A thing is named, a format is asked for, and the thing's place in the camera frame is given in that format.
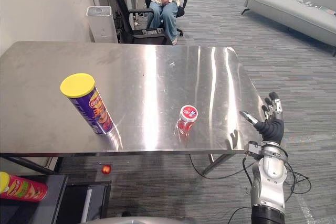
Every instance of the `jeans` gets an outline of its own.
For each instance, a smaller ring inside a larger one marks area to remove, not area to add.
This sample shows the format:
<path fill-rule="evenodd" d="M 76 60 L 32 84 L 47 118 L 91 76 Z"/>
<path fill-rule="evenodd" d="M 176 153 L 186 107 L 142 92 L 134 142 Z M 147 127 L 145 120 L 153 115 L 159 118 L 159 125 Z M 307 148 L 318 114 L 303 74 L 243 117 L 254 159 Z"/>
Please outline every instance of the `jeans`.
<path fill-rule="evenodd" d="M 176 30 L 176 13 L 177 4 L 176 2 L 168 3 L 165 6 L 161 6 L 156 2 L 151 2 L 149 5 L 150 9 L 154 11 L 154 18 L 151 22 L 149 28 L 158 28 L 163 20 L 164 30 L 172 41 L 177 37 Z M 148 20 L 153 16 L 152 13 L 148 13 Z"/>

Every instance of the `red bottle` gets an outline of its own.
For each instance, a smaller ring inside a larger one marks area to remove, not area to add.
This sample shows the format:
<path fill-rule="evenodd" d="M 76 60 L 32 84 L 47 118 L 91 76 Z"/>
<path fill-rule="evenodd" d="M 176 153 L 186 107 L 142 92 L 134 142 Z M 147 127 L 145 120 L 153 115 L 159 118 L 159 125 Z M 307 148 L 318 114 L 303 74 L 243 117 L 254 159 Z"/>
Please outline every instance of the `red bottle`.
<path fill-rule="evenodd" d="M 191 105 L 185 105 L 181 108 L 180 119 L 177 122 L 177 128 L 181 135 L 188 135 L 198 116 L 197 109 Z"/>

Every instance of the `bottle cap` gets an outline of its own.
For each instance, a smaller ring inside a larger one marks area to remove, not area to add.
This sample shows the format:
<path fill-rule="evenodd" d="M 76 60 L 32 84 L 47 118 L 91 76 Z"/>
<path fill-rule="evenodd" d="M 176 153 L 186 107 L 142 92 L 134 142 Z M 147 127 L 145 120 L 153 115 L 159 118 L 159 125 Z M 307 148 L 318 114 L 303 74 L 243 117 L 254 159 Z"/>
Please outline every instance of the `bottle cap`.
<path fill-rule="evenodd" d="M 8 190 L 9 175 L 5 172 L 0 172 L 0 194 Z"/>
<path fill-rule="evenodd" d="M 67 97 L 83 97 L 95 88 L 94 79 L 87 73 L 75 73 L 65 78 L 60 88 Z"/>
<path fill-rule="evenodd" d="M 194 106 L 185 105 L 181 108 L 180 118 L 186 123 L 195 122 L 198 116 L 198 111 Z"/>

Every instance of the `purple can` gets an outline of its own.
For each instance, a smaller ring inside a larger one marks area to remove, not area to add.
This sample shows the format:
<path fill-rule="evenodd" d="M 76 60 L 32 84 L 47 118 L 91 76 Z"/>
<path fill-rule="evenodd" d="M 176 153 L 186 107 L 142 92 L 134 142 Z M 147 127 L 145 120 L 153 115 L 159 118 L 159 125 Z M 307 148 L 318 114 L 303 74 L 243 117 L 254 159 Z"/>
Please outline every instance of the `purple can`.
<path fill-rule="evenodd" d="M 60 89 L 95 133 L 106 134 L 112 130 L 113 121 L 91 75 L 87 73 L 72 74 L 64 79 Z"/>

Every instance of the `yellow lid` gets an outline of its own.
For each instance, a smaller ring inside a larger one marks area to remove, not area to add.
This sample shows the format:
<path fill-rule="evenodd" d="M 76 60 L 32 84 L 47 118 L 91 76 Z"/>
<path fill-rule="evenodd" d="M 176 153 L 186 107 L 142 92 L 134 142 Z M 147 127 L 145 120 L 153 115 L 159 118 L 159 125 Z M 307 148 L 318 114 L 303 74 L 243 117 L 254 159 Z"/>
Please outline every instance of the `yellow lid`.
<path fill-rule="evenodd" d="M 61 92 L 70 98 L 79 98 L 87 95 L 94 89 L 94 79 L 87 73 L 75 73 L 61 83 Z"/>
<path fill-rule="evenodd" d="M 9 175 L 5 172 L 0 172 L 0 194 L 2 194 L 9 185 Z"/>

